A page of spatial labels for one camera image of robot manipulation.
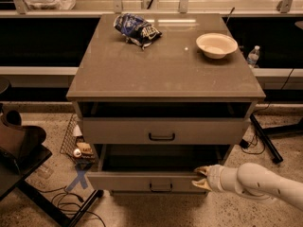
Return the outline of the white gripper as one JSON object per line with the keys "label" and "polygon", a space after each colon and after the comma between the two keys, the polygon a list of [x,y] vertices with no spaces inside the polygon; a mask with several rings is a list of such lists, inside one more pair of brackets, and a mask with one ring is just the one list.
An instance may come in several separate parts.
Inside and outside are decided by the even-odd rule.
{"label": "white gripper", "polygon": [[217,192],[223,192],[223,187],[221,184],[221,174],[223,172],[223,166],[198,166],[194,169],[194,172],[198,175],[207,176],[206,178],[200,179],[198,181],[192,181],[191,183],[203,190]]}

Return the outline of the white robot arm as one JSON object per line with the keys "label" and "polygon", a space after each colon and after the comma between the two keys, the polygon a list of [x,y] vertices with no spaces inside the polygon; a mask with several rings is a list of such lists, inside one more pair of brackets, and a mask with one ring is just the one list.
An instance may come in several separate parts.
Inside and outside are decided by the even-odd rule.
{"label": "white robot arm", "polygon": [[303,183],[283,178],[264,166],[245,163],[239,167],[199,166],[192,184],[203,190],[231,192],[242,198],[273,202],[279,199],[303,210]]}

